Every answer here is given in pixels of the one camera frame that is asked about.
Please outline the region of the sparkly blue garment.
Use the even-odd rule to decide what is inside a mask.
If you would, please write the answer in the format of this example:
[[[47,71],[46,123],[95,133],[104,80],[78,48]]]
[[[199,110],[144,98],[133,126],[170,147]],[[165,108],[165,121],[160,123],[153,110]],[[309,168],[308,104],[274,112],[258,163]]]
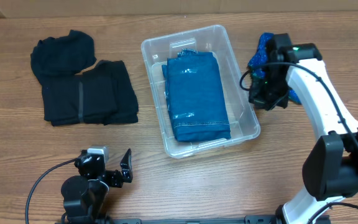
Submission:
[[[267,55],[267,42],[273,37],[273,33],[264,32],[259,39],[258,47],[255,55],[249,60],[248,67],[251,68],[255,65],[265,64],[268,60]],[[290,89],[288,94],[288,99],[298,105],[301,104],[299,97],[296,95],[295,91]]]

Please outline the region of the black pants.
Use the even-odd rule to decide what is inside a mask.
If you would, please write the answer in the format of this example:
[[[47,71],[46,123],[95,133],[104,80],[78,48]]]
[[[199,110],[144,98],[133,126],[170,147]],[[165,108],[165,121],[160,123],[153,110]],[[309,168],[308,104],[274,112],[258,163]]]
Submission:
[[[42,87],[44,120],[69,124],[138,122],[139,104],[123,61],[100,61],[81,75],[54,78]]]

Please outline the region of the blue denim jeans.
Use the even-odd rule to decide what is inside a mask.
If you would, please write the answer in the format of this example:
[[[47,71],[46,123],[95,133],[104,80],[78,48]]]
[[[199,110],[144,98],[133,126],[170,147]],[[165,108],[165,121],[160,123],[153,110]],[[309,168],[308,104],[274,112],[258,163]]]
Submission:
[[[175,139],[230,139],[219,65],[211,52],[183,49],[162,65],[165,98]]]

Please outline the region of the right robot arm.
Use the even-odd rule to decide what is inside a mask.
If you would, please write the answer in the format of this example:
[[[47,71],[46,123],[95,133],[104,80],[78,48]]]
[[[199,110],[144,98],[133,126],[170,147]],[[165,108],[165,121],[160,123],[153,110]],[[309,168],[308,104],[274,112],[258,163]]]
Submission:
[[[346,206],[358,193],[358,121],[344,106],[314,44],[270,40],[248,64],[249,101],[270,111],[286,108],[294,91],[313,127],[316,144],[302,167],[303,188],[273,215],[251,215],[262,223],[329,223],[327,209]]]

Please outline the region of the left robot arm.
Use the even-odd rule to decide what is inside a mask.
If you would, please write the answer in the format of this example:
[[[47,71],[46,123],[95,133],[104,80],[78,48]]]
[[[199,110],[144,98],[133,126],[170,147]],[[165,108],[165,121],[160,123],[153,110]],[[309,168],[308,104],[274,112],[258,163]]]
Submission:
[[[133,180],[131,150],[120,162],[120,170],[107,170],[109,149],[95,146],[83,150],[74,159],[79,174],[64,181],[61,187],[65,218],[68,223],[112,223],[111,217],[101,213],[109,189],[121,188]]]

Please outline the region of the clear plastic storage bin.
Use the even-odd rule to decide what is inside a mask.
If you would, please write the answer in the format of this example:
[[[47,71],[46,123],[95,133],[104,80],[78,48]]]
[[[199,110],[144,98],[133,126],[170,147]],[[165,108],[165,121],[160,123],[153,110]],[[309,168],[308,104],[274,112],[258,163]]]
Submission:
[[[230,139],[203,142],[178,142],[173,135],[165,99],[165,79],[162,65],[177,56],[182,49],[212,52],[219,65],[221,82],[231,129]],[[181,159],[201,151],[229,147],[254,139],[260,134],[260,124],[248,92],[239,86],[241,71],[225,27],[213,25],[199,29],[146,39],[141,44],[142,56],[149,78],[157,117],[168,156]]]

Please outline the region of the black folded shirt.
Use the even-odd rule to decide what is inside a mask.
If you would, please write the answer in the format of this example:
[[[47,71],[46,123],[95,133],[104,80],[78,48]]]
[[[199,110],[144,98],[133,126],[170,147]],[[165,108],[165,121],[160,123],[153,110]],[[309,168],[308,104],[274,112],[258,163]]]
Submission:
[[[93,38],[78,30],[40,40],[30,55],[31,69],[41,85],[75,75],[95,62]]]

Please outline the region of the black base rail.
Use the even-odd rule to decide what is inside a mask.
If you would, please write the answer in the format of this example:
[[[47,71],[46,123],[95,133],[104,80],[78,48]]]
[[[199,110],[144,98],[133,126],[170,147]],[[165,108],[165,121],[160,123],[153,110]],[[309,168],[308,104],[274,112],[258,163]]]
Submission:
[[[141,219],[111,219],[106,223],[111,224],[270,224],[278,223],[274,215],[247,215],[244,218],[202,218],[199,220],[141,220]]]

